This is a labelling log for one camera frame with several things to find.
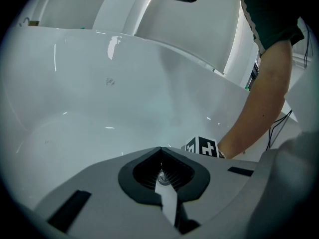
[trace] white curved panel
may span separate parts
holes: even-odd
[[[93,29],[106,29],[108,31],[126,33],[123,28],[128,17],[136,17],[134,13],[132,15],[131,10],[137,2],[143,1],[104,0],[94,21]]]
[[[135,0],[125,21],[123,33],[135,35],[139,29],[144,13],[152,0]]]
[[[238,24],[231,52],[224,70],[224,77],[245,88],[258,55],[253,32],[240,6]]]
[[[223,72],[234,41],[239,3],[151,0],[136,36],[185,50]]]
[[[220,140],[248,92],[113,32],[13,28],[1,53],[1,170],[30,208],[85,167],[194,135]]]
[[[104,0],[47,0],[41,7],[40,26],[92,29]]]

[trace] white surface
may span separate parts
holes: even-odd
[[[319,45],[314,36],[312,40],[313,60],[285,95],[301,129],[305,132],[319,130]]]
[[[239,0],[151,0],[136,35],[185,50],[222,72],[238,11]]]
[[[42,20],[44,11],[46,9],[46,6],[48,5],[50,0],[39,0],[37,5],[36,5],[36,9],[34,11],[34,14],[32,16],[32,20],[37,20],[40,21]]]
[[[305,73],[305,69],[300,68],[298,66],[293,66],[291,71],[291,77],[289,82],[289,90],[293,87],[293,85],[300,79],[300,77]]]
[[[245,88],[258,55],[258,46],[254,43],[253,32],[239,7],[238,24],[231,52],[224,69],[224,77]]]
[[[49,0],[40,26],[92,29],[104,0]]]
[[[164,186],[158,180],[156,181],[155,192],[161,196],[163,214],[174,226],[177,211],[177,192],[171,184]]]
[[[173,46],[170,46],[168,44],[165,44],[165,43],[162,43],[162,42],[158,42],[158,41],[153,41],[153,40],[148,40],[148,42],[150,43],[154,43],[156,45],[160,45],[160,46],[163,46],[165,48],[168,48],[172,51],[175,51],[177,53],[179,53],[180,55],[182,55],[183,57],[186,57],[188,58],[189,60],[191,60],[192,62],[206,68],[207,70],[209,71],[213,71],[214,68],[212,66],[210,66],[209,64],[205,63],[204,61],[202,61],[201,59],[199,59],[198,57],[195,57],[194,55],[188,53],[188,52],[185,52],[184,50],[181,50],[181,49],[178,49],[176,47],[173,47]]]
[[[111,59],[115,36],[121,42]],[[24,27],[11,29],[7,40],[1,170],[14,197],[31,209],[93,163],[148,147],[180,148],[193,135],[219,141],[248,95],[137,37]]]
[[[151,2],[152,0],[135,0],[123,28],[124,34],[135,35],[137,33],[145,11]]]
[[[106,29],[108,31],[125,33],[123,32],[123,28],[130,14],[132,6],[135,2],[142,2],[142,1],[141,0],[104,0],[96,16],[93,29],[104,29],[104,30]]]

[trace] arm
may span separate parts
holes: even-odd
[[[226,158],[233,158],[253,145],[276,120],[285,102],[291,69],[292,46],[289,40],[279,41],[263,53],[260,74],[243,111],[218,144]]]

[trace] black slot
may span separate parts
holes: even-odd
[[[244,168],[239,168],[239,167],[230,167],[228,169],[229,172],[233,172],[233,173],[238,173],[238,174],[241,174],[241,175],[245,175],[245,176],[252,176],[253,175],[253,170],[248,170],[248,169],[244,169]]]
[[[190,220],[187,217],[184,204],[180,200],[177,200],[177,210],[174,227],[176,227],[184,235],[199,226],[200,224],[197,221]]]
[[[198,199],[210,181],[204,166],[165,147],[157,147],[124,165],[119,172],[119,184],[136,202],[162,206],[160,195],[155,193],[161,170],[181,202]]]
[[[91,193],[86,191],[77,190],[48,220],[48,223],[66,232],[75,220],[76,216],[80,213],[85,203],[90,198]]]

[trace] black cable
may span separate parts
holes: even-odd
[[[304,64],[305,64],[305,69],[307,67],[307,59],[308,59],[308,47],[309,47],[309,41],[310,41],[310,33],[309,33],[309,28],[308,28],[308,25],[306,25],[306,28],[307,28],[307,48],[306,48],[306,52],[305,52],[305,56],[304,56]]]
[[[266,150],[268,150],[270,148],[271,145],[271,137],[273,136],[273,132],[275,127],[279,126],[281,122],[283,122],[288,116],[290,116],[290,114],[293,112],[293,110],[290,110],[290,112],[288,112],[285,116],[283,116],[281,119],[276,120],[274,123],[279,122],[278,124],[276,124],[273,129],[271,130],[271,127],[269,128],[269,141],[266,147]]]

